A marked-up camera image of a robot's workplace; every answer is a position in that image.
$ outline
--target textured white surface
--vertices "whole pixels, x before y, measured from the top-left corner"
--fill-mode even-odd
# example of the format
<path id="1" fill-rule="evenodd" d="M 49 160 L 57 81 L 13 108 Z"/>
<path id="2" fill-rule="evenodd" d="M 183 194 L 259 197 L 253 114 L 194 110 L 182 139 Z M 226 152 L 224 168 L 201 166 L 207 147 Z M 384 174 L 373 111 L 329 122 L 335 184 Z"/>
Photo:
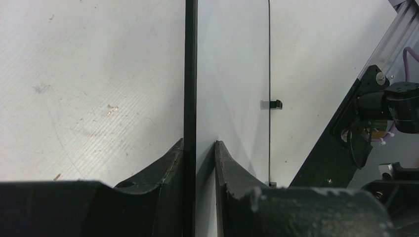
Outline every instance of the textured white surface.
<path id="1" fill-rule="evenodd" d="M 222 140 L 243 168 L 266 182 L 269 110 L 261 101 L 269 100 L 268 1 L 198 2 L 197 171 Z M 217 236 L 214 175 L 197 198 L 196 236 Z"/>
<path id="2" fill-rule="evenodd" d="M 183 134 L 184 19 L 184 0 L 1 0 L 0 180 L 115 185 L 162 156 Z"/>
<path id="3" fill-rule="evenodd" d="M 271 180 L 288 186 L 387 31 L 386 0 L 271 1 Z"/>

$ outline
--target bolt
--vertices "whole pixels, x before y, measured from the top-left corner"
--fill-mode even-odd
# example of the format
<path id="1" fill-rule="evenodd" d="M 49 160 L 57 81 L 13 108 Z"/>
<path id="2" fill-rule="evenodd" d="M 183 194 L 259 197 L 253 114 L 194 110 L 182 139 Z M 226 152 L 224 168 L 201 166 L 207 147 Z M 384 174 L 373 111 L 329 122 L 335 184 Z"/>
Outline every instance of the bolt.
<path id="1" fill-rule="evenodd" d="M 376 198 L 377 199 L 381 199 L 382 195 L 383 195 L 382 192 L 379 192 L 379 191 L 376 192 Z"/>
<path id="2" fill-rule="evenodd" d="M 340 135 L 342 141 L 347 142 L 347 138 L 348 138 L 348 130 L 344 129 Z"/>
<path id="3" fill-rule="evenodd" d="M 384 83 L 385 83 L 385 75 L 384 75 L 383 72 L 377 73 L 376 81 L 377 81 L 377 84 L 384 85 Z"/>

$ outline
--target black vertical rod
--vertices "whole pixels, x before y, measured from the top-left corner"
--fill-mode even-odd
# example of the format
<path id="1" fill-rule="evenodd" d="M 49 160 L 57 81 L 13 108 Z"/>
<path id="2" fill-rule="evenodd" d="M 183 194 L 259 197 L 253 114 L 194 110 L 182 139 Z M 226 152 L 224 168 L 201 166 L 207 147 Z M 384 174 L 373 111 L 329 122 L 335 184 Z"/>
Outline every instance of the black vertical rod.
<path id="1" fill-rule="evenodd" d="M 185 0 L 185 90 L 183 107 L 182 236 L 195 236 L 196 91 L 198 0 Z"/>

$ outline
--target small black bracket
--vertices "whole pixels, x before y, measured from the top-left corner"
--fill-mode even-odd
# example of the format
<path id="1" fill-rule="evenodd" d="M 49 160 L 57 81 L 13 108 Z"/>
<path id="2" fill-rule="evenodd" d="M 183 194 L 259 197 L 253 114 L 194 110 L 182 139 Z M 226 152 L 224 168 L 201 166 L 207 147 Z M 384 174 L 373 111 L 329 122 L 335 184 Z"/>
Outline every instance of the small black bracket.
<path id="1" fill-rule="evenodd" d="M 270 109 L 282 109 L 282 102 L 280 100 L 276 100 L 276 101 L 270 101 L 269 102 L 269 108 Z"/>
<path id="2" fill-rule="evenodd" d="M 269 182 L 268 186 L 270 186 L 271 188 L 276 188 L 276 182 Z"/>

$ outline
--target black clip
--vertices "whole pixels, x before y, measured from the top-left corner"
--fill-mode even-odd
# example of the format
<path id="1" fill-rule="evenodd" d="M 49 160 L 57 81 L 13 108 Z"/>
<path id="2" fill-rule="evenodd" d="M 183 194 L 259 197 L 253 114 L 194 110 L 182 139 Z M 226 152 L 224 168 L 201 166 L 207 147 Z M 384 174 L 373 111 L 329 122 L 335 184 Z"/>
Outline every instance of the black clip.
<path id="1" fill-rule="evenodd" d="M 270 101 L 269 102 L 269 108 L 270 109 L 282 109 L 282 102 L 280 100 L 276 100 L 276 101 Z"/>

